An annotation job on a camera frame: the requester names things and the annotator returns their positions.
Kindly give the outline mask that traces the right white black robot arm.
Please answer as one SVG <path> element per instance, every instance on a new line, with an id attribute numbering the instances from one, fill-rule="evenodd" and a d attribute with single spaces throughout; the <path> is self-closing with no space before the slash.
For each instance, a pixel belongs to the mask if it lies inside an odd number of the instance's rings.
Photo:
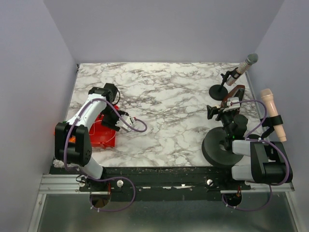
<path id="1" fill-rule="evenodd" d="M 259 184 L 290 183 L 293 171 L 281 142 L 262 142 L 258 135 L 245 138 L 248 119 L 239 106 L 207 106 L 207 118 L 222 123 L 205 136 L 201 150 L 204 158 L 218 168 L 230 168 L 234 180 Z"/>

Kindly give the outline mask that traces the black filament spool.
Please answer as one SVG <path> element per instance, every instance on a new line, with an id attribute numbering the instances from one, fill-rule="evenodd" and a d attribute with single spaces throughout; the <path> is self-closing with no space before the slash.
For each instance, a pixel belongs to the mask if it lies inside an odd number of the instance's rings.
<path id="1" fill-rule="evenodd" d="M 226 132 L 222 127 L 211 129 L 205 136 L 201 150 L 209 164 L 218 168 L 231 168 L 242 160 L 243 155 L 236 155 L 224 149 Z"/>

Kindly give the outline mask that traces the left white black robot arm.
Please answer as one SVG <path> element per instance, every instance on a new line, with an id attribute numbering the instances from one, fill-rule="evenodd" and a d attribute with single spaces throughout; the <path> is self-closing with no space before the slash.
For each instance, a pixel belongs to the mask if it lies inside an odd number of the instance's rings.
<path id="1" fill-rule="evenodd" d="M 119 131 L 128 129 L 123 121 L 130 123 L 128 113 L 113 109 L 118 88 L 106 83 L 103 88 L 93 87 L 81 109 L 67 122 L 59 122 L 55 127 L 55 158 L 79 168 L 94 179 L 103 178 L 103 167 L 92 158 L 89 131 L 99 115 L 101 125 Z"/>

